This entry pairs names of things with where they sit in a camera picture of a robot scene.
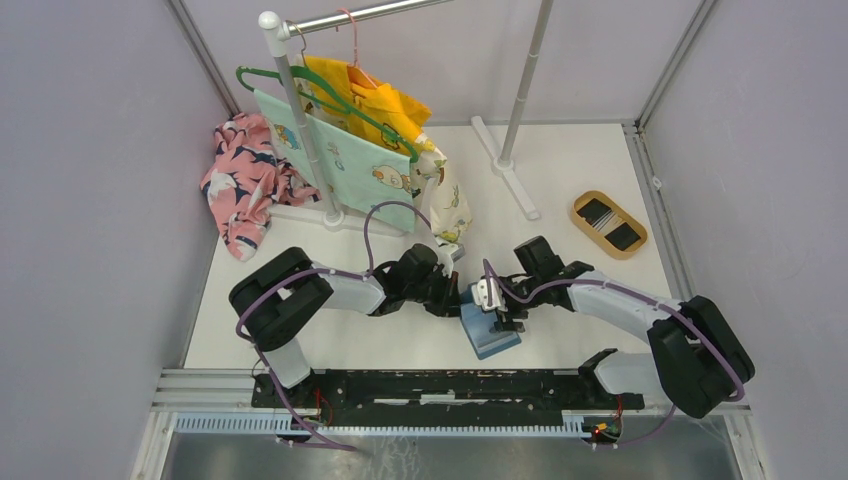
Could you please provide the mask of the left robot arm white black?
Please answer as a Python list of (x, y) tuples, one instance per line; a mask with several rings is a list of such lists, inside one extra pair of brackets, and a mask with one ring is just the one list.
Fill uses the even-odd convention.
[(314, 394), (297, 335), (320, 310), (381, 317), (412, 302), (438, 318), (460, 314), (459, 275), (420, 243), (364, 272), (332, 269), (291, 247), (237, 283), (228, 300), (239, 317), (237, 335), (254, 345), (277, 380), (276, 394), (295, 408)]

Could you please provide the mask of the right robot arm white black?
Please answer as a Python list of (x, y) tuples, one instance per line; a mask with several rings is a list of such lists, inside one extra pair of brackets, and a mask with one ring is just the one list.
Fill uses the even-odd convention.
[(617, 394), (667, 398), (693, 418), (745, 398), (755, 366), (717, 304), (696, 295), (679, 300), (619, 283), (580, 261), (569, 264), (537, 236), (515, 248), (523, 268), (499, 276), (489, 262), (471, 285), (475, 305), (494, 313), (493, 331), (518, 326), (542, 305), (587, 315), (644, 342), (647, 354), (612, 352), (577, 382), (580, 400), (602, 408)]

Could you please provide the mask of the blue leather card holder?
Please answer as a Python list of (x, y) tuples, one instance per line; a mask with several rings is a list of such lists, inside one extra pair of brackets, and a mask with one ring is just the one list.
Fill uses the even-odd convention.
[(478, 360), (485, 360), (521, 344), (520, 336), (514, 331), (496, 331), (497, 315), (484, 311), (475, 302), (469, 284), (460, 294), (460, 323)]

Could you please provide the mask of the tan oval card tray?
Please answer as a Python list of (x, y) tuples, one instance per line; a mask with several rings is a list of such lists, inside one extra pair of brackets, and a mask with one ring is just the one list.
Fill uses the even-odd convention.
[[(612, 209), (611, 215), (606, 218), (602, 225), (596, 228), (593, 228), (577, 214), (577, 210), (592, 198), (601, 200)], [(647, 244), (649, 238), (647, 229), (639, 221), (613, 201), (608, 195), (598, 190), (589, 190), (579, 195), (573, 201), (572, 207), (569, 211), (569, 217), (572, 223), (593, 243), (595, 243), (607, 255), (617, 260), (627, 260), (633, 257), (637, 251)], [(605, 236), (608, 233), (616, 229), (622, 223), (630, 224), (642, 237), (642, 240), (637, 245), (630, 247), (626, 251), (616, 250), (605, 239)]]

